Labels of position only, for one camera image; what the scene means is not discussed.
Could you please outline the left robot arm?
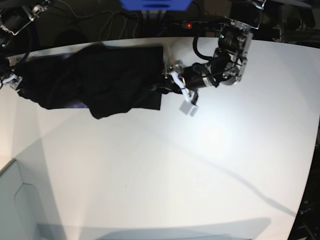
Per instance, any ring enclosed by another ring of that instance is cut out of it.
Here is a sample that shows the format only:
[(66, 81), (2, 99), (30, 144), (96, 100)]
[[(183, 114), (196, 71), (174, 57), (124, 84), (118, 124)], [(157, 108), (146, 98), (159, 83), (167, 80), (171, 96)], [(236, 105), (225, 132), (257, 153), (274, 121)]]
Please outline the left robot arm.
[[(163, 76), (152, 85), (152, 90), (182, 94), (186, 102), (196, 105), (199, 89), (240, 82), (247, 66), (253, 30), (260, 27), (265, 3), (264, 0), (234, 0), (232, 5), (240, 8), (240, 14), (231, 13), (228, 18), (205, 23), (193, 37), (193, 52), (204, 62), (188, 67), (181, 61), (165, 65)], [(198, 49), (198, 41), (205, 33), (218, 34), (218, 46), (212, 55), (204, 55)]]

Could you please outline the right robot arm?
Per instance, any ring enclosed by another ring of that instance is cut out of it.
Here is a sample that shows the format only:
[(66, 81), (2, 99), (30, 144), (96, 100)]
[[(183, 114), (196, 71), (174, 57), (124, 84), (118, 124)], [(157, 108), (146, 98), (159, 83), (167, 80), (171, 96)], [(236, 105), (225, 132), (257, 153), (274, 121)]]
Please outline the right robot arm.
[(0, 53), (0, 86), (10, 86), (18, 91), (23, 78), (15, 69), (26, 62), (33, 46), (30, 25), (46, 12), (53, 4), (52, 0), (2, 0), (0, 2), (0, 49), (6, 48), (20, 32), (26, 31), (27, 46), (23, 57), (14, 65), (6, 55)]

